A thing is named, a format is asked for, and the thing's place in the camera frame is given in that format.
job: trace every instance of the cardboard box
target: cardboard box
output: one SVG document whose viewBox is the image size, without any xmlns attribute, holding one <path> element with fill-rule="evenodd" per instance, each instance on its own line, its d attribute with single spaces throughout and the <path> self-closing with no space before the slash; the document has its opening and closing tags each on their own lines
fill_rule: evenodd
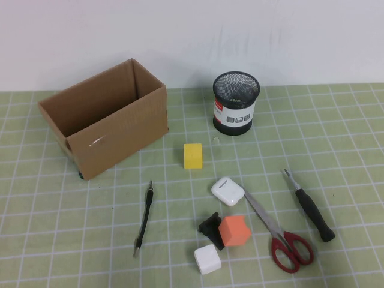
<svg viewBox="0 0 384 288">
<path fill-rule="evenodd" d="M 166 87 L 134 59 L 53 95 L 38 107 L 84 179 L 168 132 Z"/>
</svg>

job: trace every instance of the red label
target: red label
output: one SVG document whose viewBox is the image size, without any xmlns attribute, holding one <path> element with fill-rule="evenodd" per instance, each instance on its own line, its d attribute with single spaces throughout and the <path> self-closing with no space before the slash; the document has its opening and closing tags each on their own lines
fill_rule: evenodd
<svg viewBox="0 0 384 288">
<path fill-rule="evenodd" d="M 217 101 L 217 99 L 215 99 L 215 105 L 216 107 L 220 110 L 220 111 L 223 111 L 223 105 L 219 103 L 219 101 Z"/>
</svg>

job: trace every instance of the orange cube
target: orange cube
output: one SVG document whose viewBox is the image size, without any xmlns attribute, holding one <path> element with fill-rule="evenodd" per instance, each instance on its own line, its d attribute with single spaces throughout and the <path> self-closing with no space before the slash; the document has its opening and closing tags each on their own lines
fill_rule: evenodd
<svg viewBox="0 0 384 288">
<path fill-rule="evenodd" d="M 244 245 L 252 235 L 244 222 L 244 215 L 227 216 L 218 227 L 224 246 Z"/>
</svg>

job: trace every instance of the white block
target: white block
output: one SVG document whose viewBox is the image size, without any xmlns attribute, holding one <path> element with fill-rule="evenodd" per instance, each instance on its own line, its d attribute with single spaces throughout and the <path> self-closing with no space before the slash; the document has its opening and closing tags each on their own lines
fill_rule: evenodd
<svg viewBox="0 0 384 288">
<path fill-rule="evenodd" d="M 195 250 L 194 258 L 201 274 L 208 274 L 221 268 L 221 260 L 214 244 Z"/>
<path fill-rule="evenodd" d="M 233 206 L 244 196 L 244 189 L 228 177 L 222 177 L 212 186 L 213 195 L 228 206 Z"/>
</svg>

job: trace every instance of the yellow cube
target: yellow cube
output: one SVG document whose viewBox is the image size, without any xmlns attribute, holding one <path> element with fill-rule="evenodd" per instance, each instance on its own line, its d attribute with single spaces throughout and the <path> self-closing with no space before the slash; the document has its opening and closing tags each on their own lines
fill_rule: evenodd
<svg viewBox="0 0 384 288">
<path fill-rule="evenodd" d="M 203 148 L 201 143 L 184 144 L 184 169 L 203 168 Z"/>
</svg>

